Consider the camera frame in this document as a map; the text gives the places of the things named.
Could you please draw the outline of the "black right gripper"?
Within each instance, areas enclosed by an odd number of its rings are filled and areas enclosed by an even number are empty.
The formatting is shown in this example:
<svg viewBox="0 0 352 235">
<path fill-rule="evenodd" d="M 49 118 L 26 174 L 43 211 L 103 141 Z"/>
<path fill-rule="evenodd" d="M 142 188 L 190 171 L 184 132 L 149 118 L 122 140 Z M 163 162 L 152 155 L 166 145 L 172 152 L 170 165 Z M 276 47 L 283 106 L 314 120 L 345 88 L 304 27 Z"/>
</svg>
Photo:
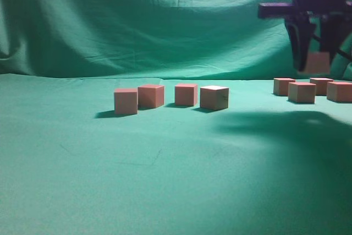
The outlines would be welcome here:
<svg viewBox="0 0 352 235">
<path fill-rule="evenodd" d="M 329 53 L 329 63 L 332 64 L 339 54 L 351 61 L 351 55 L 340 49 L 351 34 L 351 17 L 338 14 L 350 14 L 351 2 L 348 0 L 291 0 L 290 3 L 269 2 L 258 5 L 258 17 L 286 18 L 309 14 L 326 15 L 320 18 L 320 52 Z M 293 56 L 293 66 L 303 72 L 306 68 L 311 39 L 316 30 L 316 24 L 309 20 L 286 19 L 284 21 Z"/>
</svg>

